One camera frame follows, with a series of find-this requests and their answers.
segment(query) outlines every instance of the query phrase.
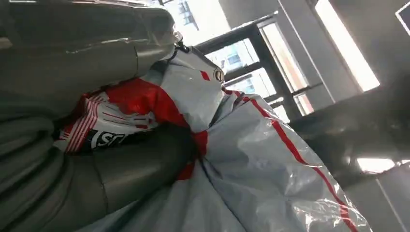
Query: circular emblem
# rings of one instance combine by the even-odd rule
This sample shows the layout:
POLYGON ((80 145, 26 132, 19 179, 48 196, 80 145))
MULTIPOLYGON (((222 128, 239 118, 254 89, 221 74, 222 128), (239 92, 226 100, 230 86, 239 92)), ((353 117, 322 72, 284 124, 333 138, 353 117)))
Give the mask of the circular emblem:
POLYGON ((225 80, 225 74, 220 68, 216 68, 214 70, 214 77, 217 79, 219 82, 223 82, 225 80))

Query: red patch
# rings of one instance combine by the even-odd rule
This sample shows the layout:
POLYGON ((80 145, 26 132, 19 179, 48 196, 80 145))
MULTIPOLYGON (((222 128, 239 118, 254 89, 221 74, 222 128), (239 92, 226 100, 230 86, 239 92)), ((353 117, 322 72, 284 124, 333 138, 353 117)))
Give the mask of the red patch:
POLYGON ((206 72, 201 71, 201 75, 202 75, 202 78, 203 78, 204 80, 210 81, 209 76, 208 76, 208 74, 207 74, 206 72))

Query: grey rubber sleeve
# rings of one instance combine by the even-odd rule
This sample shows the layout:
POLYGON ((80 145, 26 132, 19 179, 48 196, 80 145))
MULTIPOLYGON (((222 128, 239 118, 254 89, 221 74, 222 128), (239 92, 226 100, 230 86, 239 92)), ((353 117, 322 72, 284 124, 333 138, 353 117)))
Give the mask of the grey rubber sleeve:
POLYGON ((195 145, 159 127, 138 144, 67 156, 46 116, 0 104, 0 231, 72 231, 172 182, 195 145))

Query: window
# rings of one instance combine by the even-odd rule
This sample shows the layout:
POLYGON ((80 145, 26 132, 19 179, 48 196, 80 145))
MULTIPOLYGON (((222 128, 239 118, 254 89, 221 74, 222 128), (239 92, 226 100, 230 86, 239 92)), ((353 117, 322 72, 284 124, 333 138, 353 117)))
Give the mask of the window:
POLYGON ((276 107, 275 109, 273 109, 273 111, 278 116, 278 118, 282 120, 284 123, 290 122, 290 119, 286 114, 285 107, 283 107, 283 105, 276 107))
POLYGON ((163 0, 186 45, 197 45, 231 30, 219 0, 163 0))
POLYGON ((173 15, 177 25, 180 24, 184 27, 188 26, 194 28, 195 30, 199 30, 195 18, 190 10, 190 6, 186 0, 168 1, 164 4, 164 6, 173 15))
POLYGON ((294 100, 297 104, 297 107, 299 108, 300 113, 303 116, 308 115, 314 111, 308 97, 306 96, 306 93, 295 96, 294 100))
POLYGON ((241 58, 239 57, 238 54, 235 54, 228 58, 228 62, 229 64, 235 64, 235 63, 241 62, 241 58))
MULTIPOLYGON (((281 68, 289 90, 295 92, 306 88, 308 82, 277 25, 275 23, 269 24, 262 28, 262 32, 272 55, 274 55, 278 66, 281 68)), ((303 116, 314 111, 305 93, 295 96, 294 100, 303 116)))
POLYGON ((315 9, 362 90, 379 86, 379 81, 330 2, 319 0, 315 9))
POLYGON ((209 53, 206 57, 218 65, 225 73, 259 61, 249 39, 236 42, 218 51, 209 53))
POLYGON ((259 94, 263 98, 276 94, 276 90, 264 68, 235 78, 227 82, 225 86, 230 90, 237 90, 247 94, 259 94))
POLYGON ((289 89, 294 92, 308 86, 290 48, 275 23, 262 28, 271 52, 276 56, 289 89))

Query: grey wall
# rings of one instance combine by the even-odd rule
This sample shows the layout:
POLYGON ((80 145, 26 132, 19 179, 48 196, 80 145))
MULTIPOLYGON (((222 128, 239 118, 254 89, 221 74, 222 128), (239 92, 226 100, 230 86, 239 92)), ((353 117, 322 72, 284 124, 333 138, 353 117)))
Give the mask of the grey wall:
POLYGON ((410 36, 395 16, 409 0, 330 0, 383 84, 410 75, 410 36))
POLYGON ((219 3, 232 28, 269 15, 278 9, 276 0, 219 0, 219 3))

